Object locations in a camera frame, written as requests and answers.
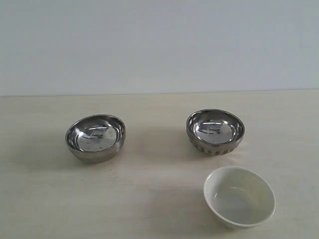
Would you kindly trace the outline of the ribbed steel bowl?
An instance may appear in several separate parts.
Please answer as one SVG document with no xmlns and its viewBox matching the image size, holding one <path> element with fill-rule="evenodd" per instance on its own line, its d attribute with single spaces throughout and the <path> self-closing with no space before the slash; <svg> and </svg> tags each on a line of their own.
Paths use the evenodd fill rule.
<svg viewBox="0 0 319 239">
<path fill-rule="evenodd" d="M 203 109 L 186 120 L 186 132 L 192 145 L 208 155 L 225 155 L 235 150 L 245 134 L 243 122 L 220 109 Z"/>
</svg>

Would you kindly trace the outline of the plain steel bowl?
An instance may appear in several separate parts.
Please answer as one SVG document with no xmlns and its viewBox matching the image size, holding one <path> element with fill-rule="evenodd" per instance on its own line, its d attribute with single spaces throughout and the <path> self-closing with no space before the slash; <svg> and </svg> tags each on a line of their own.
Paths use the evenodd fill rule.
<svg viewBox="0 0 319 239">
<path fill-rule="evenodd" d="M 106 162 L 117 156 L 126 139 L 124 122 L 113 115 L 92 115 L 75 122 L 67 130 L 69 151 L 84 164 Z"/>
</svg>

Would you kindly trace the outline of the white ceramic bowl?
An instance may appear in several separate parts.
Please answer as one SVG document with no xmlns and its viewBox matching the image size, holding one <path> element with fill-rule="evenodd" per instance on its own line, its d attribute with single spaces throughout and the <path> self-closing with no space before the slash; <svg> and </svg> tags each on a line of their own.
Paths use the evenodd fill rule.
<svg viewBox="0 0 319 239">
<path fill-rule="evenodd" d="M 270 185 L 255 172 L 235 166 L 213 170 L 203 184 L 205 202 L 214 217 L 232 229 L 261 225 L 276 209 Z"/>
</svg>

